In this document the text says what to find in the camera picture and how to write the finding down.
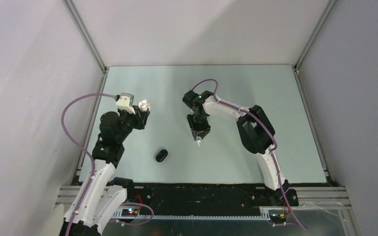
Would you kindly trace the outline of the white earbud charging case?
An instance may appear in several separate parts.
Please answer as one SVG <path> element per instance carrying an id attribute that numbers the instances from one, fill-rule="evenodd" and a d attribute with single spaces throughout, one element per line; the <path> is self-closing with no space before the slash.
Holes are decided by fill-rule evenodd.
<path id="1" fill-rule="evenodd" d="M 151 108 L 150 103 L 147 101 L 147 99 L 141 100 L 138 102 L 138 108 L 141 112 L 148 112 Z"/>

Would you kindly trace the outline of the black charging case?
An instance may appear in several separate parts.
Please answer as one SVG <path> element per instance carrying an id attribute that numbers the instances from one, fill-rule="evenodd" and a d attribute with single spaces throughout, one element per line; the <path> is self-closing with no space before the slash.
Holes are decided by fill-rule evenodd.
<path id="1" fill-rule="evenodd" d="M 166 149 L 161 149 L 155 156 L 157 162 L 163 162 L 168 156 L 168 151 Z"/>

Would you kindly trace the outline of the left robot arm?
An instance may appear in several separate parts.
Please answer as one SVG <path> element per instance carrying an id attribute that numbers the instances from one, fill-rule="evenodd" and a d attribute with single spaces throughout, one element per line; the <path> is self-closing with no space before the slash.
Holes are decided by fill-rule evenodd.
<path id="1" fill-rule="evenodd" d="M 64 215 L 60 235 L 100 236 L 117 208 L 135 201 L 133 180 L 111 177 L 124 153 L 123 142 L 134 129 L 143 130 L 150 115 L 149 108 L 133 109 L 134 113 L 117 110 L 101 116 L 92 166 Z"/>

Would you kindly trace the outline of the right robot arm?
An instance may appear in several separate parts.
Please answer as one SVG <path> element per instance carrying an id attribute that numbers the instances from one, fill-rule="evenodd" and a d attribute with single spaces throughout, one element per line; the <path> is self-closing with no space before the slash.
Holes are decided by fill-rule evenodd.
<path id="1" fill-rule="evenodd" d="M 211 130 L 209 116 L 220 116 L 234 121 L 243 147 L 257 157 L 264 184 L 269 188 L 266 193 L 267 201 L 278 206 L 286 200 L 285 190 L 288 189 L 288 182 L 275 155 L 275 130 L 260 106 L 237 106 L 215 97 L 207 90 L 201 94 L 189 90 L 184 94 L 182 101 L 191 110 L 187 120 L 193 139 L 198 144 Z"/>

